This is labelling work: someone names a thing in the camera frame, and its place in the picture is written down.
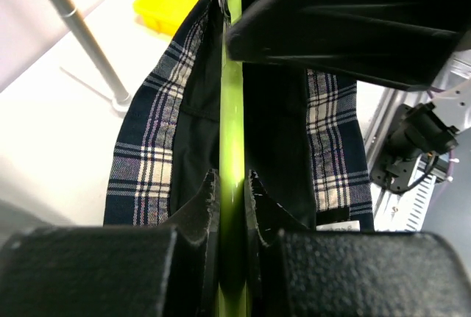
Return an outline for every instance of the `plaid shirt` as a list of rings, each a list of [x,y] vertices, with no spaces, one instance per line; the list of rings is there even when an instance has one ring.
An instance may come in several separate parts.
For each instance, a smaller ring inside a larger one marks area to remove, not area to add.
[[[169,217],[172,148],[185,84],[213,0],[199,0],[136,93],[114,150],[105,224],[157,225]],[[356,82],[306,71],[313,187],[318,212],[350,209],[372,229],[369,177],[356,119]]]

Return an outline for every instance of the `black cable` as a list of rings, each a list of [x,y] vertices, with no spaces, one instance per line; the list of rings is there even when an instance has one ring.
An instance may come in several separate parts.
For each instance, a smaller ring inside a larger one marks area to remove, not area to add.
[[[430,158],[428,164],[426,165],[424,174],[421,177],[416,179],[414,182],[412,182],[409,186],[407,186],[403,190],[393,190],[391,188],[391,179],[390,179],[387,190],[391,192],[392,194],[397,194],[397,195],[401,195],[401,194],[404,194],[405,192],[409,192],[410,190],[417,187],[424,179],[426,179],[432,173],[432,171],[435,169],[436,164],[438,162],[439,162],[439,156],[434,153],[432,157]]]

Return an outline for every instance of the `green plastic strip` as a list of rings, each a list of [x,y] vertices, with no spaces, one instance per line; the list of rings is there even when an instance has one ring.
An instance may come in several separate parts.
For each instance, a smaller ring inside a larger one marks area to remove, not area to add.
[[[242,14],[241,0],[228,0],[234,23]],[[227,56],[222,44],[219,175],[221,226],[219,238],[220,316],[245,316],[244,245],[244,97],[242,63]]]

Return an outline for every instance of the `white tag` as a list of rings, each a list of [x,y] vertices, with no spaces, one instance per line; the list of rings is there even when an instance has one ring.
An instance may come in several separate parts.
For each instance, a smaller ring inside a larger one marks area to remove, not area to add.
[[[360,231],[360,221],[344,221],[343,223],[319,225],[317,231]]]

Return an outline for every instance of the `gray floor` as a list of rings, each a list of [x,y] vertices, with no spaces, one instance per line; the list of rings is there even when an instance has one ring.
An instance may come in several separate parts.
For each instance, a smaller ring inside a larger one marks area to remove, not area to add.
[[[455,165],[454,180],[444,190],[439,187],[443,185],[437,185],[422,231],[445,238],[471,277],[471,130],[460,135],[458,141],[455,157],[460,163]]]

